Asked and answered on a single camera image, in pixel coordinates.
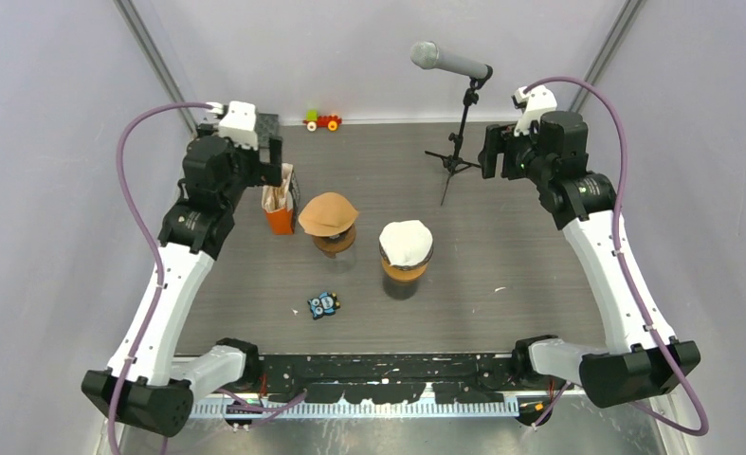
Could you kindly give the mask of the brown paper coffee filter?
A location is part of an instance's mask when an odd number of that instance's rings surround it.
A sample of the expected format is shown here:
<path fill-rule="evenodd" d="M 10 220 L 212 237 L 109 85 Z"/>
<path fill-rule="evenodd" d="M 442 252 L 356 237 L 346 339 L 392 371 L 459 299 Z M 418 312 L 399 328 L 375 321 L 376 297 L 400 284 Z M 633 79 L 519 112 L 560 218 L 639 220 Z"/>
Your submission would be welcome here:
<path fill-rule="evenodd" d="M 311 199 L 300 211 L 298 221 L 308 235 L 332 237 L 348 230 L 358 215 L 344 195 L 329 191 Z"/>

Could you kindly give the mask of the orange coffee filter bag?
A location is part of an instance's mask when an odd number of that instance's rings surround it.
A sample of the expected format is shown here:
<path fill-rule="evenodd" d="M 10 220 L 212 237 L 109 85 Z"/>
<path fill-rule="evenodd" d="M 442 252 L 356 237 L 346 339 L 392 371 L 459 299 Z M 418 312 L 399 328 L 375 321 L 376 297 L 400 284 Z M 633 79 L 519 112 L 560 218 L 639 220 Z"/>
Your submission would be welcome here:
<path fill-rule="evenodd" d="M 282 164 L 282 184 L 263 186 L 262 208 L 266 221 L 275 235 L 293 235 L 300 205 L 300 187 L 294 166 Z"/>

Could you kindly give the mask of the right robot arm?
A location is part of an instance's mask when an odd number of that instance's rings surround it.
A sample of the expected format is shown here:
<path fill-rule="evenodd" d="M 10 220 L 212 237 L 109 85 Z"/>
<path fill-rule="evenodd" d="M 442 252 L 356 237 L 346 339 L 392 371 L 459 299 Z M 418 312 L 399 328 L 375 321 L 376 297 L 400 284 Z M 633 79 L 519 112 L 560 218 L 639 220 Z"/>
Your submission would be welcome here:
<path fill-rule="evenodd" d="M 701 361 L 693 341 L 680 341 L 643 283 L 622 219 L 616 190 L 589 170 L 588 125 L 576 113 L 542 115 L 529 133 L 515 122 L 486 127 L 478 161 L 482 176 L 528 179 L 581 263 L 605 332 L 602 348 L 554 335 L 521 339 L 512 352 L 512 376 L 535 389 L 549 376 L 584 389 L 599 408 L 669 394 Z"/>

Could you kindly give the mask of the dark glass carafe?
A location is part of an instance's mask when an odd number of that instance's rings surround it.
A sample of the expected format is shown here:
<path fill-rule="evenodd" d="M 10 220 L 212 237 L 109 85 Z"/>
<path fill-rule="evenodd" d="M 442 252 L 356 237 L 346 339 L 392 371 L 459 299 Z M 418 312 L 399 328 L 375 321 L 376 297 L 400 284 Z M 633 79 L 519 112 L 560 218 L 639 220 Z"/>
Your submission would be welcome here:
<path fill-rule="evenodd" d="M 416 294 L 420 283 L 418 281 L 401 282 L 386 279 L 383 281 L 385 293 L 394 300 L 408 300 Z"/>

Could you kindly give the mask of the white paper coffee filter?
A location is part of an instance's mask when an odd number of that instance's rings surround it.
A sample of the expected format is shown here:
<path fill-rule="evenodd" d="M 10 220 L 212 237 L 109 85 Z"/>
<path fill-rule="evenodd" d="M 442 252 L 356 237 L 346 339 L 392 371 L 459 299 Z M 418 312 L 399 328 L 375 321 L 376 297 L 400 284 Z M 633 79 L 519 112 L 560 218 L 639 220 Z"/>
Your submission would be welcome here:
<path fill-rule="evenodd" d="M 391 222 L 381 230 L 379 246 L 395 255 L 425 253 L 433 249 L 433 235 L 420 220 Z"/>

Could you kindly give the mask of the grey ribbed dripper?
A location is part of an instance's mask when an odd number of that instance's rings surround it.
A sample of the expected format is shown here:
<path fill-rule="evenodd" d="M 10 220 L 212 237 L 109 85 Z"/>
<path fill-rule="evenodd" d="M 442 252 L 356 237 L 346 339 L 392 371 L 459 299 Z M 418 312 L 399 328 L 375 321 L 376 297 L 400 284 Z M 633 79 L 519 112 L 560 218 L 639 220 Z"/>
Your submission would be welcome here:
<path fill-rule="evenodd" d="M 384 266 L 397 270 L 407 271 L 427 265 L 432 258 L 433 249 L 431 248 L 427 252 L 420 254 L 413 254 L 412 252 L 409 252 L 408 254 L 404 253 L 395 255 L 394 253 L 390 254 L 385 249 L 381 248 L 380 254 L 381 261 Z"/>

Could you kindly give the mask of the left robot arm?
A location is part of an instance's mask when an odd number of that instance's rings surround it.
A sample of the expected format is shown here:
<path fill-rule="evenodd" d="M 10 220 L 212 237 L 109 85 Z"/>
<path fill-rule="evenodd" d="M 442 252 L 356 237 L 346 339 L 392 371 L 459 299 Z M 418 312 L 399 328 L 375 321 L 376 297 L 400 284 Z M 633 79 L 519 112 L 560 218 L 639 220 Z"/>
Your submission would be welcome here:
<path fill-rule="evenodd" d="M 136 316 L 103 370 L 88 371 L 82 393 L 125 426 L 173 437 L 193 405 L 225 386 L 253 391 L 263 375 L 256 345 L 224 337 L 205 354 L 173 365 L 191 305 L 232 231 L 248 187 L 282 182 L 282 138 L 268 140 L 269 161 L 258 150 L 219 136 L 187 146 L 179 195 L 151 238 L 155 267 Z"/>

